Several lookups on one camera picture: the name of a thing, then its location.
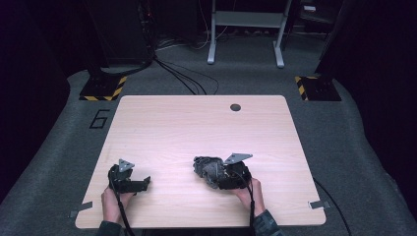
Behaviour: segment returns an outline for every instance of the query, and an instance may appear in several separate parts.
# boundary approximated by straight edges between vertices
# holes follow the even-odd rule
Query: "tabletop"
[[[278,225],[326,222],[286,100],[280,95],[127,95],[120,100],[79,212],[79,228],[97,228],[107,172],[119,158],[135,164],[131,179],[150,176],[126,210],[138,228],[248,226],[249,212],[227,190],[212,189],[194,172],[195,156],[245,159],[262,182]]]

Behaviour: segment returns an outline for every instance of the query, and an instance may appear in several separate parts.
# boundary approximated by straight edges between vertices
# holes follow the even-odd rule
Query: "gray floor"
[[[207,64],[209,47],[187,46],[157,51],[160,60],[215,78],[216,94],[280,94],[286,97],[313,176],[338,203],[352,235],[417,235],[394,181],[382,169],[364,137],[361,117],[349,93],[334,84],[341,102],[303,101],[295,76],[314,76],[324,42],[316,36],[291,36],[283,52],[285,68],[277,69],[270,37],[229,38],[217,46],[215,64]],[[209,94],[216,83],[178,68],[201,83]],[[82,203],[119,99],[79,101],[89,75],[71,76],[71,94],[53,130],[0,206],[1,235],[93,235],[81,230],[71,210]],[[153,63],[128,77],[121,95],[190,94],[174,77]],[[108,116],[103,129],[89,129],[99,109]],[[288,235],[348,235],[340,213],[329,201],[322,226],[285,227]],[[232,233],[212,230],[212,235]]]

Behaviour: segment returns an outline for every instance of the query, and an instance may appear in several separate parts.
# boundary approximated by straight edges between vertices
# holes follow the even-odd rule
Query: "small round hole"
[[[230,109],[232,110],[232,111],[240,111],[240,109],[241,109],[242,107],[240,107],[240,105],[239,104],[232,104],[231,106],[230,106]]]

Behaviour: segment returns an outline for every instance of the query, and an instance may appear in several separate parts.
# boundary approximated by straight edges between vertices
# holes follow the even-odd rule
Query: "black cable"
[[[207,95],[206,90],[203,88],[203,86],[198,83],[197,81],[193,80],[192,78],[180,73],[179,71],[173,69],[172,67],[168,66],[167,64],[165,64],[164,62],[160,61],[159,59],[157,59],[156,57],[153,58],[153,61],[155,61],[157,64],[159,64],[159,66],[161,66],[163,69],[165,69],[166,71],[168,71],[170,74],[172,74],[177,80],[179,80],[185,87],[187,87],[187,89],[194,95],[196,94],[200,94],[200,90],[199,88],[203,91],[203,93],[205,95]],[[190,82],[197,90],[197,93],[195,93],[183,80],[186,80],[188,82]]]
[[[157,43],[156,49],[169,47],[169,46],[175,45],[175,43],[178,43],[178,40],[176,38],[169,38],[169,37],[161,38]]]
[[[159,64],[160,67],[168,71],[170,74],[172,74],[178,81],[180,81],[192,94],[196,95],[196,93],[183,81],[181,78],[178,77],[178,75],[175,74],[174,71],[171,70],[170,67],[167,67],[165,64],[161,63],[160,61],[154,59],[154,61]]]
[[[122,202],[120,201],[120,195],[119,195],[119,193],[116,191],[116,188],[114,188],[113,181],[110,179],[110,176],[109,176],[109,182],[110,182],[110,184],[111,184],[111,188],[113,189],[113,193],[114,193],[114,195],[116,196],[117,204],[118,204],[118,206],[119,206],[120,213],[121,213],[121,215],[122,215],[123,223],[125,223],[126,230],[128,231],[128,233],[129,233],[131,236],[135,236],[135,234],[133,233],[132,228],[130,227],[130,224],[129,224],[128,218],[127,218],[127,216],[126,216],[126,212],[125,212],[125,209],[124,209],[124,207],[123,207],[123,204],[122,204]]]
[[[130,76],[132,74],[140,72],[141,70],[145,69],[149,65],[150,65],[150,61],[146,61],[146,62],[144,62],[143,65],[141,65],[141,67],[138,67],[138,68],[135,68],[135,69],[132,69],[132,70],[123,71],[123,72],[115,72],[115,73],[109,73],[109,72],[103,72],[102,71],[102,73],[104,75],[108,75],[108,76],[126,77],[126,76]]]
[[[179,66],[179,65],[174,64],[174,63],[172,63],[172,62],[167,62],[167,61],[162,61],[162,60],[159,60],[159,61],[160,61],[160,62],[163,62],[163,63],[165,63],[165,64],[170,64],[170,65],[173,65],[173,66],[176,66],[176,67],[182,68],[182,69],[187,70],[187,71],[189,71],[189,72],[195,73],[195,74],[197,74],[197,75],[200,75],[200,76],[203,76],[203,77],[206,77],[206,78],[209,78],[209,79],[211,79],[211,80],[215,81],[215,83],[216,83],[216,88],[215,88],[215,91],[214,91],[214,93],[213,93],[213,94],[216,94],[216,93],[217,93],[217,91],[218,91],[218,87],[219,87],[219,83],[218,83],[218,80],[216,80],[215,78],[210,77],[210,76],[208,76],[208,75],[205,75],[205,74],[203,74],[203,73],[197,72],[197,71],[190,70],[190,69],[188,69],[188,68],[186,68],[186,67]]]
[[[249,215],[249,227],[250,227],[250,229],[251,229],[251,233],[252,233],[252,235],[253,235],[253,236],[255,236],[255,228],[254,228],[254,219],[255,219],[255,200],[254,200],[254,192],[253,192],[253,186],[252,186],[252,179],[250,180],[251,187],[252,187],[252,190],[251,190],[251,188],[249,187],[249,184],[246,182],[246,180],[243,178],[243,176],[242,176],[242,175],[240,175],[239,173],[237,173],[236,171],[233,171],[233,170],[232,170],[232,172],[233,172],[234,174],[236,174],[237,176],[239,176],[239,177],[242,179],[243,183],[245,183],[246,188],[247,188],[247,189],[248,189],[248,191],[249,191],[249,196],[251,196],[251,213],[250,213],[250,215]]]
[[[343,213],[341,212],[339,206],[337,205],[336,201],[333,199],[333,197],[331,196],[331,194],[325,189],[325,187],[323,187],[323,185],[316,179],[313,177],[313,180],[316,182],[316,184],[318,184],[320,186],[320,188],[323,189],[323,191],[325,191],[325,193],[328,195],[328,197],[331,199],[331,201],[334,203],[334,206],[337,208],[337,210],[340,213],[340,217],[343,220],[344,226],[346,227],[347,233],[349,234],[349,236],[352,235],[352,232],[350,231],[349,225],[347,224],[346,219],[344,218]]]

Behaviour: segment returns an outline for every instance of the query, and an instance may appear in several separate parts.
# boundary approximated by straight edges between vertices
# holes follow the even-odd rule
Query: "yellow and black hazard stripe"
[[[316,79],[317,77],[295,77],[295,82],[297,83],[298,86],[298,91],[300,92],[301,98],[303,100],[309,100],[309,97],[307,96],[306,90],[303,86],[303,82],[302,80],[306,80],[306,79]]]
[[[122,91],[122,88],[125,85],[126,80],[127,80],[127,77],[123,77],[122,79],[120,79],[116,90],[111,95],[108,95],[108,96],[80,95],[80,100],[90,100],[90,101],[115,100],[117,99],[117,97],[119,97],[119,94]]]

